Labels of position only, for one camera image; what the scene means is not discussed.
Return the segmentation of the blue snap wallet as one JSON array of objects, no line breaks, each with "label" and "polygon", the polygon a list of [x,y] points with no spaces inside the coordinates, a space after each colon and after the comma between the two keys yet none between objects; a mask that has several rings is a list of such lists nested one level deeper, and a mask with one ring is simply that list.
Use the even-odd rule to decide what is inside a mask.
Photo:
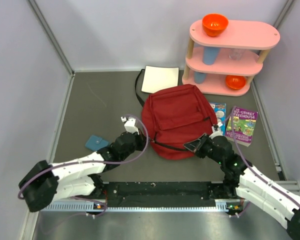
[{"label": "blue snap wallet", "polygon": [[84,146],[88,150],[97,152],[98,150],[100,150],[104,147],[107,147],[108,145],[109,145],[109,142],[107,140],[103,139],[102,137],[97,136],[97,135],[91,135]]}]

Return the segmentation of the red student backpack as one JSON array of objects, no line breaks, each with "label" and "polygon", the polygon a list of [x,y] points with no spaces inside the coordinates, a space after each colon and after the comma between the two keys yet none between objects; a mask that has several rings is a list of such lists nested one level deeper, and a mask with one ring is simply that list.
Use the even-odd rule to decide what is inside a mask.
[{"label": "red student backpack", "polygon": [[184,144],[203,134],[211,135],[218,126],[215,111],[195,85],[162,89],[146,100],[137,93],[136,98],[142,106],[141,121],[148,131],[150,145],[164,159],[192,157]]}]

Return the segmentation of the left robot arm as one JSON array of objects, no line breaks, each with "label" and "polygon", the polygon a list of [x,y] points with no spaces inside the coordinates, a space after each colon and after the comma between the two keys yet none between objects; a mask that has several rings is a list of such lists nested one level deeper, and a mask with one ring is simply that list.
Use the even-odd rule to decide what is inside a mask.
[{"label": "left robot arm", "polygon": [[130,163],[134,152],[143,154],[149,139],[142,132],[123,132],[110,145],[85,157],[49,164],[41,160],[19,182],[17,197],[28,210],[39,212],[63,199],[97,200],[104,194],[101,174]]}]

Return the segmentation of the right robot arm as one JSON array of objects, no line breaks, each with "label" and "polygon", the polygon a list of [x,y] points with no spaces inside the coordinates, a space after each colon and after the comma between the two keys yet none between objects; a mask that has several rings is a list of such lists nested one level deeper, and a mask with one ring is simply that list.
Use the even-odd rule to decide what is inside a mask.
[{"label": "right robot arm", "polygon": [[223,135],[204,134],[184,147],[199,158],[220,164],[224,173],[223,192],[243,198],[273,217],[293,240],[300,240],[300,196],[266,177],[252,163],[235,153]]}]

